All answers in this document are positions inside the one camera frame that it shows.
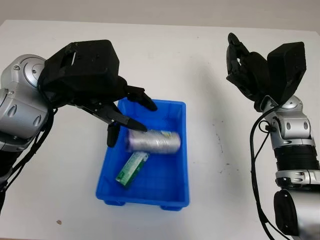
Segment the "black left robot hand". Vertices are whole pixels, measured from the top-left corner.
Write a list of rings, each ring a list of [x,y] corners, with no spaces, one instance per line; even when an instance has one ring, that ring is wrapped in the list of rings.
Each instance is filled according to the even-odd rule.
[[[147,110],[155,112],[158,107],[141,87],[128,85],[118,76],[110,78],[67,77],[56,79],[43,85],[43,91],[54,108],[65,105],[75,106],[108,124],[107,145],[114,147],[120,128],[146,132],[147,127],[131,117],[123,115],[115,105],[116,101],[126,98]]]

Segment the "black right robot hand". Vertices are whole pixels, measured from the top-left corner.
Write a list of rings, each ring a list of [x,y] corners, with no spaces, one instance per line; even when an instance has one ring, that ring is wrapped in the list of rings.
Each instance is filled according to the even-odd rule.
[[[234,33],[229,33],[227,39],[226,79],[253,101],[254,109],[261,113],[271,87],[267,60],[257,52],[248,51]]]

